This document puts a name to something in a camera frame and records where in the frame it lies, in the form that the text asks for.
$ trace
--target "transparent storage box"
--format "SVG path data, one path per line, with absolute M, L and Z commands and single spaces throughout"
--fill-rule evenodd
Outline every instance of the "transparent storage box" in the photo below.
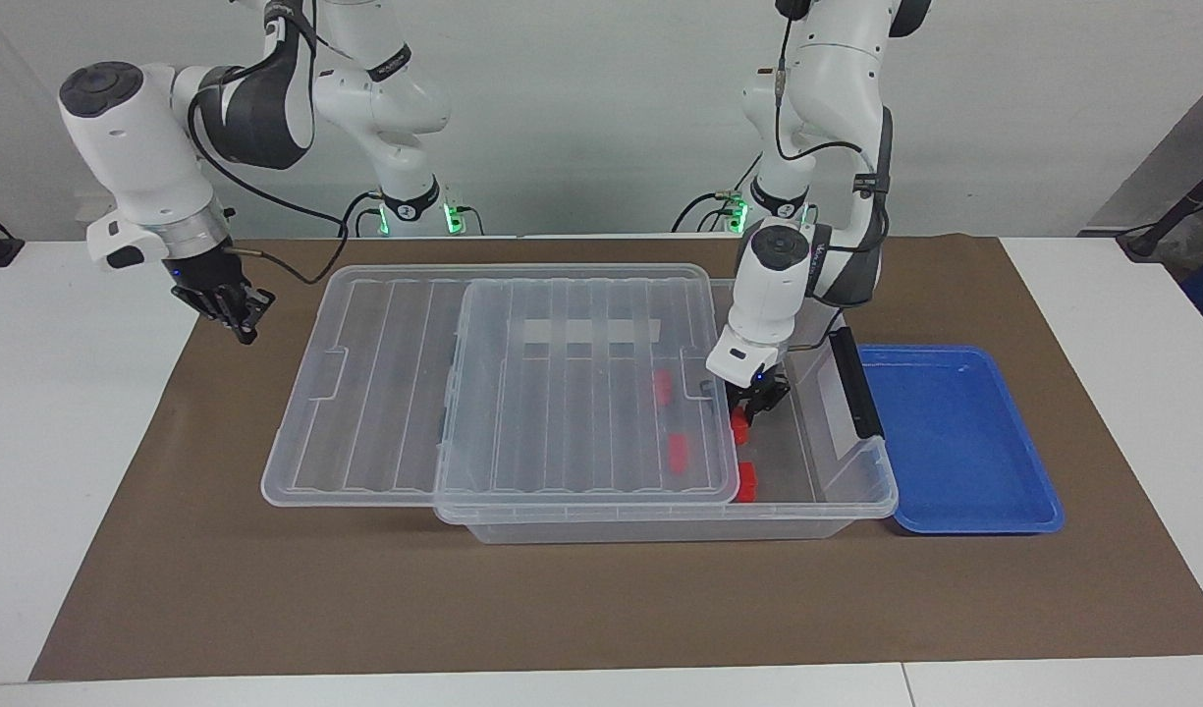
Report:
M 730 501 L 736 448 L 704 370 L 728 298 L 692 265 L 344 268 L 261 489 L 433 506 L 502 543 L 818 539 L 891 515 L 883 439 L 858 438 L 826 347 L 790 355 L 793 393 L 740 447 L 755 501 Z

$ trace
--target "green light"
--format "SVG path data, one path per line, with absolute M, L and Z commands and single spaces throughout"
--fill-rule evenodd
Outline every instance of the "green light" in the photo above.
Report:
M 457 214 L 457 209 L 454 209 L 448 201 L 444 202 L 444 219 L 448 220 L 449 236 L 466 232 L 466 219 L 462 219 L 462 215 Z
M 736 198 L 735 206 L 731 207 L 731 219 L 728 220 L 728 230 L 733 233 L 743 233 L 748 216 L 749 204 L 746 204 L 745 198 Z

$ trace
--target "translucent lid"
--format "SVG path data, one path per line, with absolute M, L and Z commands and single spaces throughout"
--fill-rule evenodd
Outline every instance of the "translucent lid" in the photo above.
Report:
M 687 277 L 480 279 L 457 326 L 435 510 L 597 519 L 722 505 L 740 486 L 713 304 Z

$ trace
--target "white tabletop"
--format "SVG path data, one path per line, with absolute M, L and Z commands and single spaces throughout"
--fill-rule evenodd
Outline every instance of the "white tabletop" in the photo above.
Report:
M 1113 243 L 1007 254 L 1203 586 L 1203 319 Z M 28 678 L 194 316 L 81 244 L 0 271 L 0 683 Z M 0 705 L 1203 705 L 1203 656 L 0 684 Z

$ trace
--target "clear plastic lid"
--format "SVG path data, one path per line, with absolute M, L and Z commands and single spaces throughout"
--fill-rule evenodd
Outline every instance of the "clear plastic lid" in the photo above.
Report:
M 502 281 L 510 285 L 502 286 Z M 588 285 L 579 285 L 580 281 Z M 611 286 L 598 285 L 605 281 L 611 283 L 612 291 Z M 520 297 L 516 291 L 523 287 L 534 299 L 543 299 L 544 315 L 531 310 L 521 327 L 511 327 L 508 305 Z M 564 301 L 555 299 L 555 287 L 565 287 Z M 580 316 L 577 303 L 570 299 L 573 293 L 591 293 L 595 287 L 606 290 L 606 298 L 612 295 L 616 303 L 615 309 L 606 305 L 600 328 L 593 327 L 595 309 L 591 299 L 587 316 Z M 623 299 L 633 293 L 645 299 Z M 487 328 L 480 327 L 479 320 L 493 313 L 487 308 L 490 301 L 498 297 L 504 297 L 506 310 L 498 314 L 500 319 L 494 320 L 494 326 L 488 319 Z M 462 301 L 472 309 L 463 323 L 466 340 L 458 335 Z M 484 308 L 475 309 L 475 302 Z M 632 309 L 623 309 L 621 302 L 629 302 Z M 555 308 L 562 303 L 567 307 L 564 326 L 557 326 Z M 480 309 L 484 314 L 476 319 Z M 604 345 L 593 356 L 595 335 Z M 574 509 L 582 506 L 600 511 L 654 500 L 730 500 L 740 483 L 735 447 L 728 432 L 722 384 L 707 375 L 704 366 L 716 335 L 707 274 L 694 265 L 344 268 L 331 278 L 318 309 L 313 337 L 269 451 L 261 492 L 278 506 L 444 505 L 440 515 L 445 519 L 448 509 L 452 509 L 454 517 L 462 517 L 476 511 L 527 515 L 531 506 L 541 506 L 547 517 L 561 518 L 579 515 Z M 516 337 L 521 337 L 521 352 L 515 347 L 515 356 L 510 357 Z M 488 358 L 484 356 L 484 341 L 498 346 L 487 352 Z M 567 357 L 549 356 L 562 341 Z M 539 385 L 534 379 L 535 367 L 544 367 L 546 376 L 561 375 L 558 367 L 569 376 L 582 375 L 585 368 L 579 356 L 583 350 L 587 350 L 588 376 L 593 370 L 597 376 L 609 372 L 606 391 L 616 404 L 612 424 L 606 417 L 609 432 L 595 428 L 591 417 L 586 429 L 562 428 L 558 420 L 575 421 L 582 411 L 561 414 L 561 406 L 569 403 L 574 408 L 575 394 L 582 394 L 583 388 L 575 382 L 561 388 L 546 379 L 544 403 L 535 412 L 506 415 L 504 398 L 494 402 L 499 405 L 488 403 L 494 405 L 488 410 L 494 438 L 497 420 L 520 429 L 512 436 L 506 436 L 512 428 L 499 433 L 506 440 L 499 447 L 499 459 L 496 451 L 485 458 L 478 447 L 456 434 L 449 438 L 448 453 L 440 454 L 445 429 L 479 434 L 480 426 L 469 424 L 457 412 L 479 405 L 462 399 L 481 393 L 484 363 L 480 362 L 488 360 L 487 367 L 504 368 L 506 360 L 516 360 L 520 366 L 515 368 L 526 368 L 531 374 L 511 380 L 498 378 L 494 388 L 487 391 L 525 394 L 534 393 Z M 538 361 L 538 352 L 546 357 L 544 362 Z M 454 358 L 458 369 L 450 376 Z M 603 366 L 606 358 L 610 362 Z M 645 382 L 639 382 L 646 374 Z M 472 379 L 476 381 L 475 388 L 462 388 L 462 382 Z M 663 405 L 668 386 L 672 404 Z M 570 391 L 570 397 L 550 394 L 550 388 Z M 587 391 L 600 393 L 600 384 L 588 386 Z M 445 426 L 448 399 L 452 399 L 450 428 Z M 591 415 L 597 402 L 588 398 L 588 404 Z M 555 412 L 552 422 L 550 411 Z M 546 434 L 551 426 L 556 426 L 552 444 Z M 559 432 L 565 429 L 569 432 L 562 442 L 569 440 L 569 447 L 558 444 Z M 611 448 L 609 465 L 617 474 L 614 477 L 597 477 L 602 461 L 593 459 L 592 453 L 600 447 L 592 440 L 600 435 L 609 435 L 605 447 Z M 589 448 L 580 452 L 585 438 Z M 511 448 L 516 451 L 515 461 L 508 457 Z M 550 453 L 567 462 L 551 464 Z M 481 470 L 469 469 L 463 457 L 470 457 Z M 573 469 L 588 469 L 589 477 Z M 448 479 L 438 479 L 438 470 Z M 551 477 L 558 471 L 559 479 Z
M 457 327 L 435 510 L 450 522 L 597 519 L 722 505 L 740 486 L 705 370 L 705 273 L 480 279 Z

